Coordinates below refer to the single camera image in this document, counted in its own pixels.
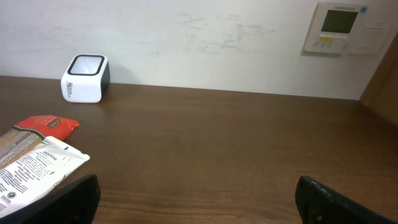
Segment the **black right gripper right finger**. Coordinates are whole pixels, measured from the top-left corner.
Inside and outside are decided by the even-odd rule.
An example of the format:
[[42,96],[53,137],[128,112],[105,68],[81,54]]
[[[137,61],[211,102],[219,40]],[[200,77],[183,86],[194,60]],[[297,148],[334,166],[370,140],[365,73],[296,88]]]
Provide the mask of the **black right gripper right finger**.
[[309,176],[301,176],[295,203],[303,224],[396,224]]

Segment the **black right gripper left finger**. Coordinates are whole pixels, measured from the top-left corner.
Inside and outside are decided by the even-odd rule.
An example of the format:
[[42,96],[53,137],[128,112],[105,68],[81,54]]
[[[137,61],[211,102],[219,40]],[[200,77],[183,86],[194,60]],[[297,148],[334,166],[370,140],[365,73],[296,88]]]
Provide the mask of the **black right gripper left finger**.
[[1,224],[92,224],[101,197],[98,178],[88,174],[1,218]]

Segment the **white Pantene tube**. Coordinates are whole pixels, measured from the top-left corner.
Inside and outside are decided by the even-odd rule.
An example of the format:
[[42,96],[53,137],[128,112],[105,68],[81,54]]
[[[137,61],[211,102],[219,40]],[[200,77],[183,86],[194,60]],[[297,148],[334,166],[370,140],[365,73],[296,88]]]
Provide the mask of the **white Pantene tube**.
[[90,156],[58,140],[45,138],[1,170],[1,217],[49,194]]

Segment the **orange spaghetti package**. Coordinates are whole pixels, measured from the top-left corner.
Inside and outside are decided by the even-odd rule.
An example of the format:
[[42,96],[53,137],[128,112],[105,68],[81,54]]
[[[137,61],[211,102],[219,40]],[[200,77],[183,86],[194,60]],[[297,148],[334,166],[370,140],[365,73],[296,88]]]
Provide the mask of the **orange spaghetti package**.
[[1,135],[1,169],[24,156],[46,137],[65,140],[79,127],[74,119],[54,115],[30,116]]

